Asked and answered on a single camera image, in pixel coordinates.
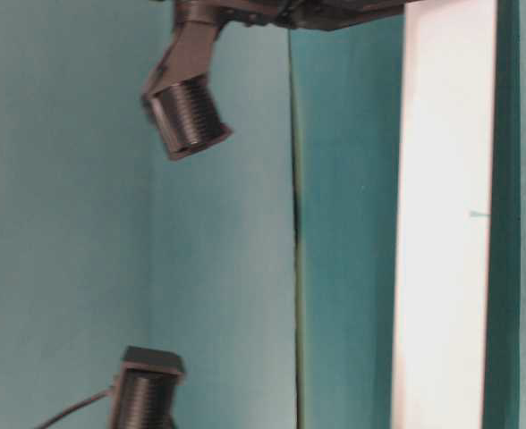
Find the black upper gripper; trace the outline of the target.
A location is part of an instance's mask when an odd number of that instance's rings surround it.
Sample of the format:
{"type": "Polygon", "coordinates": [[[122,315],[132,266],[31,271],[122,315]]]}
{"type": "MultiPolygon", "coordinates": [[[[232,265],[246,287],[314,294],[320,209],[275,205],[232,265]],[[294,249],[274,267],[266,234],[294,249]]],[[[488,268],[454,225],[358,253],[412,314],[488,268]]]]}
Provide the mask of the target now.
{"type": "Polygon", "coordinates": [[[332,31],[404,12],[404,1],[176,1],[175,22],[198,22],[222,29],[237,21],[247,26],[332,31]]]}

